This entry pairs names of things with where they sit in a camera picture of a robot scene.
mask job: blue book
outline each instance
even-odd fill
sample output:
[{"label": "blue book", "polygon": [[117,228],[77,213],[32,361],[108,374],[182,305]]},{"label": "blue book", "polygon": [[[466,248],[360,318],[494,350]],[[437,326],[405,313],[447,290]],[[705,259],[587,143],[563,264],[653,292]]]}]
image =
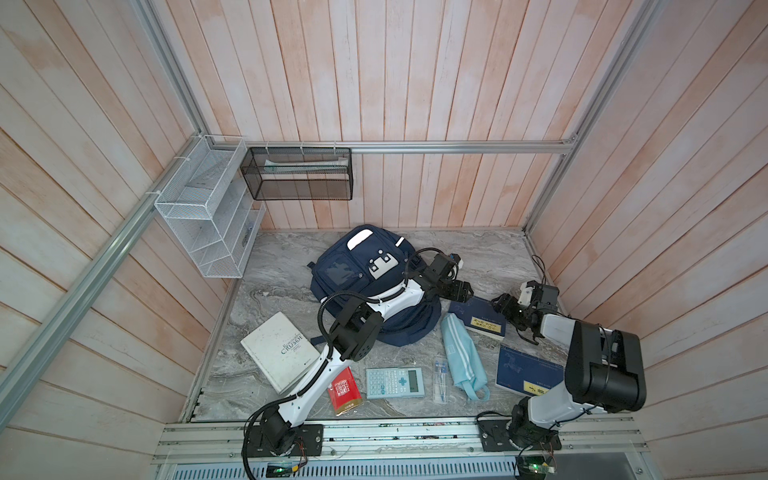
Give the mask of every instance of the blue book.
[{"label": "blue book", "polygon": [[544,395],[563,378],[564,369],[556,363],[518,352],[506,345],[498,350],[496,386],[528,396]]},{"label": "blue book", "polygon": [[481,333],[493,339],[502,341],[507,333],[507,319],[495,310],[486,299],[473,296],[467,303],[451,302],[449,313],[464,322],[467,330]]}]

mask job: book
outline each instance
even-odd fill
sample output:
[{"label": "book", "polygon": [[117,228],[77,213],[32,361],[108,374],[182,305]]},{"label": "book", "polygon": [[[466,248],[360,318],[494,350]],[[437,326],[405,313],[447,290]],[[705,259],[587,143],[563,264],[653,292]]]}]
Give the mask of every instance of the book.
[{"label": "book", "polygon": [[320,353],[283,312],[275,313],[240,341],[278,394],[301,378]]},{"label": "book", "polygon": [[451,302],[449,313],[454,313],[471,332],[481,333],[496,340],[503,340],[507,333],[507,319],[493,310],[486,299],[473,296],[467,303]]},{"label": "book", "polygon": [[357,388],[352,370],[346,367],[328,387],[328,395],[331,397],[331,405],[336,416],[361,405],[363,400],[360,390]]},{"label": "book", "polygon": [[544,395],[563,379],[564,369],[556,363],[519,352],[506,345],[502,345],[498,350],[498,387],[528,396]]}]

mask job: navy blue backpack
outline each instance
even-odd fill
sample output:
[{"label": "navy blue backpack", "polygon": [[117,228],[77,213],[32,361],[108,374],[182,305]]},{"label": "navy blue backpack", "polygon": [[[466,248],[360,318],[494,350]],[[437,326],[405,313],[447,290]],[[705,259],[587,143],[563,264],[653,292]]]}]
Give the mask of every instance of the navy blue backpack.
[{"label": "navy blue backpack", "polygon": [[[312,268],[310,289],[318,300],[340,290],[378,295],[402,282],[406,259],[414,252],[413,246],[396,233],[373,225],[355,227],[317,262],[308,265]],[[425,266],[424,260],[416,256],[411,259],[409,270],[422,270]],[[347,300],[331,300],[326,309],[336,316]],[[440,313],[439,297],[422,300],[387,319],[377,339],[394,346],[417,342],[435,328]]]}]

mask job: red book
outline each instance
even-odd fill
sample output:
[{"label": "red book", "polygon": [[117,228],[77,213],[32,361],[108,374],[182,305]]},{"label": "red book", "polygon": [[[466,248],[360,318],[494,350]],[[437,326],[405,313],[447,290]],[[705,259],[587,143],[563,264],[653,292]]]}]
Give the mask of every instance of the red book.
[{"label": "red book", "polygon": [[362,403],[362,396],[357,389],[355,377],[352,376],[352,370],[349,367],[346,367],[331,382],[331,386],[328,388],[328,395],[331,397],[331,403],[337,415],[348,412]]}]

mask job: calculator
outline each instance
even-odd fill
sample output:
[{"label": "calculator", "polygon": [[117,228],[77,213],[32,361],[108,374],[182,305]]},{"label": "calculator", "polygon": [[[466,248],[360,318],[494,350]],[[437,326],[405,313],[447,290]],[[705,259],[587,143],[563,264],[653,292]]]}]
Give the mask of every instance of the calculator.
[{"label": "calculator", "polygon": [[424,396],[424,378],[420,367],[367,369],[369,399],[393,399]]}]

